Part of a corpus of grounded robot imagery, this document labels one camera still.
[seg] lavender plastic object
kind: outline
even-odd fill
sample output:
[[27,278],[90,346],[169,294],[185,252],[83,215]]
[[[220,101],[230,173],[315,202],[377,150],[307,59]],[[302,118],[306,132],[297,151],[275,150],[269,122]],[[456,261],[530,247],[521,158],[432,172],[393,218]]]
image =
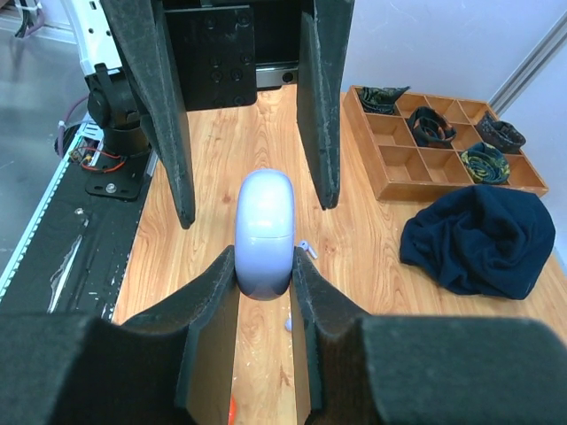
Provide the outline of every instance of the lavender plastic object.
[[238,195],[235,268],[247,297],[268,301],[290,285],[295,234],[293,187],[284,173],[249,174]]
[[301,248],[303,251],[305,252],[309,252],[309,255],[311,255],[311,257],[313,259],[317,259],[317,253],[315,252],[315,250],[313,249],[313,247],[309,244],[308,241],[301,241],[298,245],[299,248]]

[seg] wooden compartment organizer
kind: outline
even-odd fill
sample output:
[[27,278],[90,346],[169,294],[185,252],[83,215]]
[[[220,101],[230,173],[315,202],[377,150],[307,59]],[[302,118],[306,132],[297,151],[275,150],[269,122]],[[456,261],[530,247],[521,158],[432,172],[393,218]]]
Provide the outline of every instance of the wooden compartment organizer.
[[[434,201],[452,190],[475,184],[459,155],[482,141],[475,125],[485,112],[497,117],[488,104],[405,93],[396,102],[395,115],[380,115],[364,112],[358,97],[360,89],[355,86],[349,89],[345,110],[376,199]],[[435,109],[456,129],[452,150],[417,146],[406,119],[419,106]],[[506,155],[506,159],[510,177],[502,187],[529,191],[540,197],[548,192],[523,152]]]

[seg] wooden table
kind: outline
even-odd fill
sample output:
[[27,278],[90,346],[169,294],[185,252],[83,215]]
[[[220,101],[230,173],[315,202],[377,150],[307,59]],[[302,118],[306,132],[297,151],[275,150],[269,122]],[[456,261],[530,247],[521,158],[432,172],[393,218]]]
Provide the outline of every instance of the wooden table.
[[[197,220],[181,230],[167,178],[158,166],[126,273],[114,319],[157,303],[201,274],[234,243],[237,197],[253,170],[287,173],[296,197],[297,242],[307,239],[319,254],[324,277],[375,314],[468,314],[533,317],[567,341],[567,281],[555,258],[547,263],[525,301],[458,297],[417,267],[400,264],[400,234],[424,204],[378,203],[372,194],[345,115],[342,115],[341,196],[323,212],[296,125],[296,89],[259,94],[245,108],[190,114]],[[271,302],[241,296],[233,393],[237,423],[296,422],[291,334],[284,329],[289,296]]]

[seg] rolled tie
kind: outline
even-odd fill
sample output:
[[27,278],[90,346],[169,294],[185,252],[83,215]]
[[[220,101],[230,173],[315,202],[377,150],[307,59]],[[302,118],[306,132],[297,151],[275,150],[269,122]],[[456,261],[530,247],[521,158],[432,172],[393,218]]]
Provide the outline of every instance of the rolled tie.
[[461,161],[475,183],[502,184],[510,176],[510,165],[502,153],[480,142],[461,154]]
[[363,87],[359,94],[362,109],[369,113],[394,115],[396,101],[408,90],[409,86],[397,89],[393,87],[384,87],[383,89]]
[[476,125],[482,140],[502,153],[518,153],[525,145],[525,137],[506,121],[496,120],[489,111]]
[[408,127],[418,146],[451,149],[457,132],[445,117],[427,106],[420,106],[408,118]]

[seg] dark navy cloth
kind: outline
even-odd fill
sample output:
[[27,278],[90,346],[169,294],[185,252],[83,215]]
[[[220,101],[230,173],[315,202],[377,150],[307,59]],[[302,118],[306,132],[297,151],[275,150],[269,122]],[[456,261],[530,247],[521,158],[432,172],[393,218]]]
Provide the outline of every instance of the dark navy cloth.
[[455,294],[524,299],[554,240],[555,226],[536,195],[469,186],[406,223],[400,260],[423,268]]

